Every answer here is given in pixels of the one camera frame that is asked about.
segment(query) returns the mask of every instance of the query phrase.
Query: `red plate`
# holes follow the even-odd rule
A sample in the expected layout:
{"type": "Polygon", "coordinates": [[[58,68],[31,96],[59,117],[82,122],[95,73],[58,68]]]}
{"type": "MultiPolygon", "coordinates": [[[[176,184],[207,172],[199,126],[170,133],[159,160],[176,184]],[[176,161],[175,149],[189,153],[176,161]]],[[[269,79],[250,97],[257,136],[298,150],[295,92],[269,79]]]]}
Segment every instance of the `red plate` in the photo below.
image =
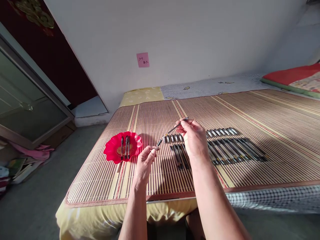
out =
{"type": "Polygon", "coordinates": [[[113,136],[109,142],[106,143],[106,148],[103,153],[106,155],[107,161],[113,161],[118,164],[121,162],[121,137],[123,137],[123,161],[128,162],[133,156],[139,154],[141,148],[141,137],[133,132],[123,132],[113,136]],[[124,151],[126,147],[126,136],[130,136],[130,158],[124,158],[124,151]]]}

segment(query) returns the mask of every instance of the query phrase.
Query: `pink sticky note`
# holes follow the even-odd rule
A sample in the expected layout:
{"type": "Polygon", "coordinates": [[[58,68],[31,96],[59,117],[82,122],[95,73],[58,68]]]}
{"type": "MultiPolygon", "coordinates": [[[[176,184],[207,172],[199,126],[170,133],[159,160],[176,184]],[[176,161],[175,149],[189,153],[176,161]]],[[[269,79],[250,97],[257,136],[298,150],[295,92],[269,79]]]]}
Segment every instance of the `pink sticky note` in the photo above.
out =
{"type": "Polygon", "coordinates": [[[149,67],[148,53],[137,53],[139,67],[149,67]]]}

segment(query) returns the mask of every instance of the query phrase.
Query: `door frame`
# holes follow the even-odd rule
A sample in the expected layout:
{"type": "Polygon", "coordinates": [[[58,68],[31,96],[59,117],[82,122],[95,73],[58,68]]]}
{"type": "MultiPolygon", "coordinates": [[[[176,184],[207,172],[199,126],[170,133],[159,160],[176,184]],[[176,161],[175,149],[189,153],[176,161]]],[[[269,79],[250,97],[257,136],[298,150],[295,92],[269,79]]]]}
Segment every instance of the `door frame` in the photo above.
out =
{"type": "Polygon", "coordinates": [[[4,137],[22,147],[28,149],[34,149],[44,140],[50,137],[52,134],[57,132],[60,128],[66,125],[68,122],[74,119],[74,115],[69,110],[69,108],[57,97],[57,95],[50,90],[47,84],[38,76],[38,74],[33,71],[33,69],[23,60],[23,58],[14,50],[14,48],[5,40],[5,38],[0,34],[0,51],[5,54],[12,62],[17,66],[17,68],[25,74],[54,104],[58,106],[66,115],[66,119],[58,123],[53,128],[49,129],[42,136],[31,141],[20,134],[6,128],[0,124],[0,136],[4,137]]]}

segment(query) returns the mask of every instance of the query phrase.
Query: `concrete floor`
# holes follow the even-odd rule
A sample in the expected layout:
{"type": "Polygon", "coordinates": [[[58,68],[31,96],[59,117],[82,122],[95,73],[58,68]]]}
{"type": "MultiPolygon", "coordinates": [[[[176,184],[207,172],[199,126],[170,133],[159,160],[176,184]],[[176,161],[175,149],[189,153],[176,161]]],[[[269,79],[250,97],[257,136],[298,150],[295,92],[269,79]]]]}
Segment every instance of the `concrete floor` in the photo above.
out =
{"type": "MultiPolygon", "coordinates": [[[[55,213],[104,125],[78,128],[52,153],[50,162],[0,200],[1,240],[59,239],[55,213]]],[[[320,215],[241,211],[253,239],[320,239],[320,215]]],[[[163,226],[158,239],[183,239],[183,226],[163,226]]]]}

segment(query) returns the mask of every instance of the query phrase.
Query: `striped bamboo mat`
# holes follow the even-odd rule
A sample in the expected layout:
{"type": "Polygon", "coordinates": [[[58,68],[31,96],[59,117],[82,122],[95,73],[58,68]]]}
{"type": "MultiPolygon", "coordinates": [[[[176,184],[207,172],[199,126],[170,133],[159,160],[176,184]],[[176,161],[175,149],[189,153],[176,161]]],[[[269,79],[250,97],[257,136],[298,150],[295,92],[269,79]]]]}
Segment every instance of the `striped bamboo mat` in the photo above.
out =
{"type": "MultiPolygon", "coordinates": [[[[156,145],[174,123],[190,116],[206,129],[234,127],[271,159],[215,166],[226,192],[320,184],[320,104],[276,90],[141,103],[119,108],[98,139],[67,193],[70,206],[126,203],[137,157],[107,162],[105,143],[133,131],[143,147],[156,145]]],[[[179,171],[169,144],[152,164],[147,200],[194,197],[192,171],[179,171]]]]}

